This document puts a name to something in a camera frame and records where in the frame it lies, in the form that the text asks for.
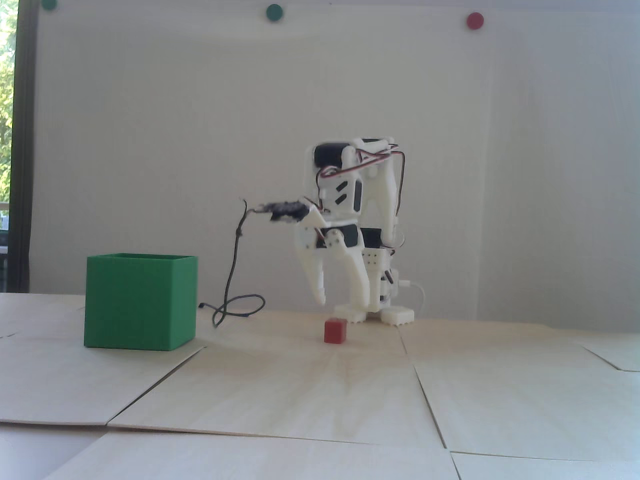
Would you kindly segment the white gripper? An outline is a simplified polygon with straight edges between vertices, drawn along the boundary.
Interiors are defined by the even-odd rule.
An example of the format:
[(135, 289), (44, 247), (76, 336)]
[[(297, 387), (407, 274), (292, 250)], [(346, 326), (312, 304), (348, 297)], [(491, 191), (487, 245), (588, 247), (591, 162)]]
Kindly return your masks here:
[(339, 260), (349, 279), (350, 306), (365, 311), (370, 306), (370, 278), (364, 259), (364, 240), (358, 226), (359, 215), (350, 209), (302, 209), (295, 224), (297, 258), (311, 294), (319, 306), (326, 304), (323, 258), (317, 250), (327, 250)]

